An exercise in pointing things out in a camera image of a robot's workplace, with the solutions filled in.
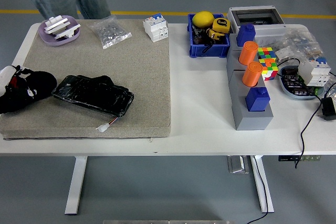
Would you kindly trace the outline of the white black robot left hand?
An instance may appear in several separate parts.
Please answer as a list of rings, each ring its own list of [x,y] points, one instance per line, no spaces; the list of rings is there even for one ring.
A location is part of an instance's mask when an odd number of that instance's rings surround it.
[[[4,69],[1,70],[1,93],[0,96],[3,96],[6,92],[6,87],[8,86],[8,84],[10,83],[12,77],[16,74],[20,75],[20,74],[31,74],[34,71],[32,71],[31,69],[22,67],[20,65],[17,66],[6,66]]]

